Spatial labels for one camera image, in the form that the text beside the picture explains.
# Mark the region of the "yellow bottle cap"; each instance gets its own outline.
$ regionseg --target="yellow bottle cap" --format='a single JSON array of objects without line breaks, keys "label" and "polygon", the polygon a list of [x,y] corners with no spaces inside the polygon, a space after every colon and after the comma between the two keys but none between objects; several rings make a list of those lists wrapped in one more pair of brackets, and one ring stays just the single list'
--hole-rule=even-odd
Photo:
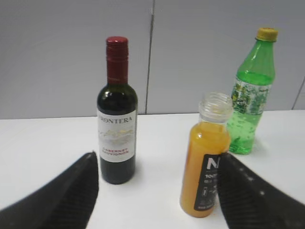
[{"label": "yellow bottle cap", "polygon": [[278,35],[278,31],[274,28],[259,28],[256,38],[265,42],[275,42]]}]

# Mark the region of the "white table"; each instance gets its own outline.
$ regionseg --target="white table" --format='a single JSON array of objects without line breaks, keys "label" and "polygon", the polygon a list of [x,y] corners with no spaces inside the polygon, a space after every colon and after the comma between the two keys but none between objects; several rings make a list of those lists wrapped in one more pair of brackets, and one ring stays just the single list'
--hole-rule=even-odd
[{"label": "white table", "polygon": [[[137,171],[123,185],[100,179],[88,229],[225,229],[219,206],[196,219],[179,206],[188,135],[198,114],[140,115]],[[305,203],[305,111],[265,112],[250,155],[237,156]],[[55,178],[84,153],[98,152],[96,117],[0,120],[0,208]]]}]

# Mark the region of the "wine label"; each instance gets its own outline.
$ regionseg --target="wine label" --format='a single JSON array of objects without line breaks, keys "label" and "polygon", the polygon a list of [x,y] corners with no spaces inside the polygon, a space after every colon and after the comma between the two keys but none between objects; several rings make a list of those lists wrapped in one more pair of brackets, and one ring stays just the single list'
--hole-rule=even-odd
[{"label": "wine label", "polygon": [[217,169],[221,155],[206,154],[198,182],[194,209],[206,211],[214,206],[217,193]]},{"label": "wine label", "polygon": [[234,110],[248,115],[261,114],[264,111],[270,89],[271,85],[254,85],[236,78],[232,92]]},{"label": "wine label", "polygon": [[108,115],[97,110],[100,156],[109,162],[122,162],[135,154],[136,111]]}]

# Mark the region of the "orange juice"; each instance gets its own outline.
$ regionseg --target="orange juice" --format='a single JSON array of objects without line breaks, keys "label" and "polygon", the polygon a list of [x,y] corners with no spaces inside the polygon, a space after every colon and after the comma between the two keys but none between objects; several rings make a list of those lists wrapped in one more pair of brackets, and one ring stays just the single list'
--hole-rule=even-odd
[{"label": "orange juice", "polygon": [[212,93],[199,110],[200,122],[190,132],[180,204],[187,214],[202,218],[214,208],[220,154],[230,145],[225,124],[232,114],[232,101]]}]

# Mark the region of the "dark green glass bottle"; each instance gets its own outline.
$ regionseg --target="dark green glass bottle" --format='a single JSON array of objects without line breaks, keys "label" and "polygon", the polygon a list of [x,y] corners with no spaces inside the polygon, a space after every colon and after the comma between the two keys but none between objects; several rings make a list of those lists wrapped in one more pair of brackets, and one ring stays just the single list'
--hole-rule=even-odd
[{"label": "dark green glass bottle", "polygon": [[128,40],[107,39],[107,85],[97,97],[101,170],[104,180],[122,184],[134,174],[138,98],[128,85]]}]

